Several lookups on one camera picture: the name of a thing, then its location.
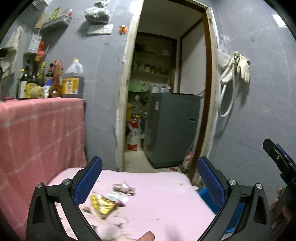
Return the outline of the operator right hand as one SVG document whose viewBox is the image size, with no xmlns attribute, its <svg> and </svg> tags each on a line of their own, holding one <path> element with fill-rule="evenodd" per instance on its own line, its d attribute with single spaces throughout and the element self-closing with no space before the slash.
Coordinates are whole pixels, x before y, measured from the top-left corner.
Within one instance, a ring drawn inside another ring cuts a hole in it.
<svg viewBox="0 0 296 241">
<path fill-rule="evenodd" d="M 279 188 L 277 194 L 278 197 L 269 208 L 274 234 L 283 232 L 295 213 L 295 194 L 287 186 Z"/>
</svg>

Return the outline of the operator left hand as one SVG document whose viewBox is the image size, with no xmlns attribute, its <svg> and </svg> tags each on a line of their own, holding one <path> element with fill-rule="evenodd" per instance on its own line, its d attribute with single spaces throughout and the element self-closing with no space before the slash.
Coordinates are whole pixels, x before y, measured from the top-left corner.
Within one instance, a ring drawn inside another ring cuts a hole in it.
<svg viewBox="0 0 296 241">
<path fill-rule="evenodd" d="M 154 241 L 155 236 L 154 233 L 151 231 L 146 232 L 143 234 L 137 241 Z"/>
</svg>

